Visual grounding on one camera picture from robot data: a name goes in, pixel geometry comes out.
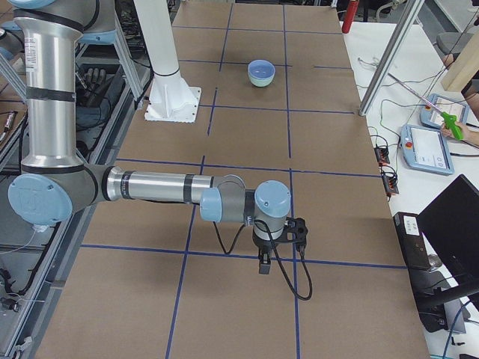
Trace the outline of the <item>blue bowl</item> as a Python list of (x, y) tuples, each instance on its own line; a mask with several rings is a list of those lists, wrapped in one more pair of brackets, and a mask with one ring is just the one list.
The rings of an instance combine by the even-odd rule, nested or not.
[(248, 75), (256, 79), (268, 79), (275, 75), (275, 66), (264, 59), (253, 60), (248, 64)]

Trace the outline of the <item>green bowl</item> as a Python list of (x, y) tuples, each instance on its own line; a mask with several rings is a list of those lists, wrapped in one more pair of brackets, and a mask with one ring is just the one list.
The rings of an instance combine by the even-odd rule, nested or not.
[(274, 74), (266, 77), (258, 77), (253, 73), (248, 74), (249, 81), (257, 88), (264, 88), (269, 86), (272, 83), (274, 77)]

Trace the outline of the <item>black relay board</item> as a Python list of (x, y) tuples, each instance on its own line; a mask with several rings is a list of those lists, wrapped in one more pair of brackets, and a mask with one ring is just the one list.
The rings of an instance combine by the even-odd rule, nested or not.
[(391, 197), (392, 195), (396, 195), (399, 193), (399, 189), (397, 187), (396, 173), (382, 172), (381, 178), (387, 197)]
[(374, 153), (379, 166), (390, 164), (388, 147), (375, 146)]

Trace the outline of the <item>black monitor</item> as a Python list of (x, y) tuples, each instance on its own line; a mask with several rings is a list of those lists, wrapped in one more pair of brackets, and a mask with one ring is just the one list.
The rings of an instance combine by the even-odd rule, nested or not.
[(478, 278), (478, 189), (465, 175), (420, 212), (418, 225), (458, 282)]

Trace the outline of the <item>teach pendant tablet near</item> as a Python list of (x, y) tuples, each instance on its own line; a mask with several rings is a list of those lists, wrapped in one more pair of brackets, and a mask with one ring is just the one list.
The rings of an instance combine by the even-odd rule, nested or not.
[(446, 176), (454, 173), (450, 150), (439, 129), (406, 124), (400, 131), (400, 147), (411, 169)]

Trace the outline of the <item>teach pendant tablet far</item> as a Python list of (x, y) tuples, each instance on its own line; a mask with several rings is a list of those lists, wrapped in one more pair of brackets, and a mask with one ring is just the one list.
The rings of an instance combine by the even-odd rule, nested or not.
[[(432, 102), (432, 104), (436, 105), (442, 112), (455, 115), (457, 121), (466, 123), (470, 107), (465, 100), (454, 100), (437, 93), (432, 93), (427, 99)], [(420, 121), (423, 126), (439, 129), (442, 125), (443, 119), (438, 112), (424, 106), (420, 111)]]

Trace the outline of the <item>aluminium frame column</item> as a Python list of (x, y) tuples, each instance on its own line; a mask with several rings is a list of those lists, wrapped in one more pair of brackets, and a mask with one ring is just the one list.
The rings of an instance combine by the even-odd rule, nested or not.
[(373, 78), (367, 87), (364, 98), (361, 101), (361, 105), (359, 107), (360, 116), (365, 116), (373, 105), (373, 101), (375, 100), (376, 95), (379, 93), (380, 87), (382, 86), (385, 77), (388, 75), (388, 71), (390, 70), (392, 63), (399, 52), (400, 47), (405, 41), (407, 34), (409, 33), (409, 29), (412, 27), (415, 18), (417, 17), (423, 4), (424, 0), (414, 0), (408, 1), (406, 3), (404, 12), (394, 28), (379, 64), (376, 67), (376, 71), (373, 74)]

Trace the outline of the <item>black computer box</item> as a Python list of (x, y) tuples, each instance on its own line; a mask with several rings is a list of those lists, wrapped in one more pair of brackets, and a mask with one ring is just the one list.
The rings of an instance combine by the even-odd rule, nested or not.
[(409, 212), (397, 212), (393, 221), (407, 268), (428, 271), (431, 265), (418, 216)]

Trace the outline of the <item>red cylinder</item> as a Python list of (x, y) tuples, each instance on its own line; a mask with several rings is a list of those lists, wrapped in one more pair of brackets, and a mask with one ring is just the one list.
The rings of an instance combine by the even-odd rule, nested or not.
[(343, 34), (348, 34), (350, 32), (358, 6), (359, 0), (350, 0), (344, 16), (343, 25), (341, 27)]

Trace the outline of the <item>green handled reacher grabber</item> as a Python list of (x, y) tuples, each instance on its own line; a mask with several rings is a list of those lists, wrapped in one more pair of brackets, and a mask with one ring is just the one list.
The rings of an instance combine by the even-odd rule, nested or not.
[(440, 117), (443, 119), (443, 122), (446, 124), (448, 128), (451, 128), (455, 125), (457, 121), (457, 116), (453, 114), (449, 114), (446, 111), (441, 110), (437, 105), (433, 104), (431, 101), (429, 101), (426, 97), (420, 95), (417, 91), (412, 89), (410, 86), (408, 86), (405, 82), (402, 82), (399, 80), (396, 76), (392, 75), (391, 73), (388, 73), (388, 76), (390, 76), (393, 80), (395, 80), (399, 85), (401, 85), (403, 88), (407, 89), (408, 92), (412, 93), (415, 95), (417, 98), (422, 100), (426, 106), (431, 108), (433, 111), (438, 113)]

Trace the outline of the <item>teach pendant tablet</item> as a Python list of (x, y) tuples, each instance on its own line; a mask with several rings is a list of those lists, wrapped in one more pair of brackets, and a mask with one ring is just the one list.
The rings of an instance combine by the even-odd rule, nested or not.
[[(436, 105), (442, 112), (455, 115), (457, 121), (466, 123), (470, 107), (465, 100), (454, 100), (437, 93), (432, 93), (427, 99), (432, 102), (432, 104)], [(438, 112), (424, 106), (420, 111), (420, 121), (423, 126), (439, 129), (442, 125), (443, 119)]]
[(439, 129), (406, 124), (400, 131), (400, 147), (411, 169), (446, 176), (454, 173), (450, 150)]

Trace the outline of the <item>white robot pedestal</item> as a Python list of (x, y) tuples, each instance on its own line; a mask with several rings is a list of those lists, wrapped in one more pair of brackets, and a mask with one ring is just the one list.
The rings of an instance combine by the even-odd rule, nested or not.
[(166, 1), (134, 2), (153, 71), (145, 119), (194, 123), (201, 89), (188, 86), (180, 72)]

